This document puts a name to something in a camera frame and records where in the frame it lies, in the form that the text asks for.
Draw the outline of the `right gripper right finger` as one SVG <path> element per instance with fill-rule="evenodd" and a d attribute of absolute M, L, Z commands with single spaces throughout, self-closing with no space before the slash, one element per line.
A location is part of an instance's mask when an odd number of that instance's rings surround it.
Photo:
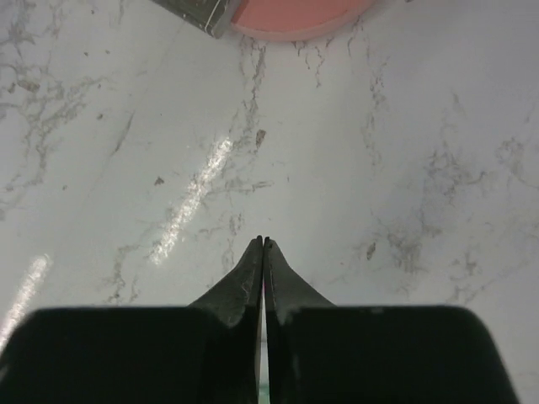
<path fill-rule="evenodd" d="M 273 403 L 516 403 L 490 332 L 457 306 L 336 306 L 264 242 Z"/>

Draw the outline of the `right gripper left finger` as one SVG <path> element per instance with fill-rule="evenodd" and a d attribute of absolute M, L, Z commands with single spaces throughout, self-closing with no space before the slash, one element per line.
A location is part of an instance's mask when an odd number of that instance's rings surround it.
<path fill-rule="evenodd" d="M 263 243 L 187 306 L 56 307 L 1 356 L 4 403 L 255 403 Z"/>

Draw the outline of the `pink wooden tiered shelf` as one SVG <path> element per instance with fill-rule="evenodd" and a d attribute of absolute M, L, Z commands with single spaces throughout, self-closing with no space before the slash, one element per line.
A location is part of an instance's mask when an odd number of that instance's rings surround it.
<path fill-rule="evenodd" d="M 353 21 L 373 3 L 373 0 L 242 1 L 231 26 L 256 40 L 310 40 Z"/>

